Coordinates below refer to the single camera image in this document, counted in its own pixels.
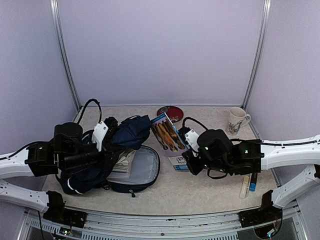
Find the blue white workbook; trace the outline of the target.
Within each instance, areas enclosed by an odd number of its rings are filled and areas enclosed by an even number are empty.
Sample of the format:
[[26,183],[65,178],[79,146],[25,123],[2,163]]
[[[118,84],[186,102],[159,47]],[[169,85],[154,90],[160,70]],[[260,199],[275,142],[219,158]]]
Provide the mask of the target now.
[[188,147],[180,138],[176,127],[166,113],[151,120],[151,131],[173,168],[176,171],[188,171],[187,162],[182,156]]

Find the navy blue student backpack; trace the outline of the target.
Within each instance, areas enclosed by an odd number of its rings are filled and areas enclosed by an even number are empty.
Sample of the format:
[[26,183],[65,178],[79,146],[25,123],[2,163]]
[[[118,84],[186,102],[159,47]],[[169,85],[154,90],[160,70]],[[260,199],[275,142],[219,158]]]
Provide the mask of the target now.
[[[74,173],[62,171],[56,176],[67,195],[83,195],[93,189],[112,189],[118,193],[136,193],[152,186],[160,173],[159,154],[144,142],[150,136],[151,120],[148,115],[134,115],[117,126],[111,139],[105,138],[101,162],[85,166]],[[111,178],[111,173],[121,159],[132,157],[132,169],[128,178]]]

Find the pink illustrated picture book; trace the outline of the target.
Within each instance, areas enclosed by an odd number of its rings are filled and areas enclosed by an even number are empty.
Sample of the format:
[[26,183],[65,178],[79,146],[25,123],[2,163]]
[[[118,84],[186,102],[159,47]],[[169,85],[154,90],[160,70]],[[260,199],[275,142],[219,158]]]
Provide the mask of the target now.
[[118,161],[113,167],[113,171],[120,173],[128,173],[131,170],[131,165],[136,152],[136,150],[129,148],[126,149],[123,153],[121,153],[119,155]]

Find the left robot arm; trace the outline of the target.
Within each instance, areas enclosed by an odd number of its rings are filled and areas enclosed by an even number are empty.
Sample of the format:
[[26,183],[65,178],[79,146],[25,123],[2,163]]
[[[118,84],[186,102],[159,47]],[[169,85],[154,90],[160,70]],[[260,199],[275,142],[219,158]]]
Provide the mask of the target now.
[[83,128],[74,122],[58,124],[53,138],[27,144],[13,153],[0,157],[0,199],[3,202],[50,213],[63,223],[70,218],[62,195],[55,191],[34,191],[11,183],[6,179],[15,177],[42,177],[61,173],[71,176],[91,166],[102,164],[106,158],[103,141],[115,127],[97,123],[83,143]]

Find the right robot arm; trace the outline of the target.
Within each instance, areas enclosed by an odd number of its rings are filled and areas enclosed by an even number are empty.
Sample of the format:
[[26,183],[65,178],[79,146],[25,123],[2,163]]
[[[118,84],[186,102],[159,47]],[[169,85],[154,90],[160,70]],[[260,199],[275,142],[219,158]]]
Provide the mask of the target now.
[[302,196],[320,184],[320,137],[269,141],[260,139],[229,139],[221,129],[207,129],[197,134],[182,127],[179,136],[189,146],[182,153],[189,171],[198,175],[202,170],[227,175],[257,174],[283,166],[305,165],[306,168],[286,184],[266,192],[256,218],[266,222],[276,209]]

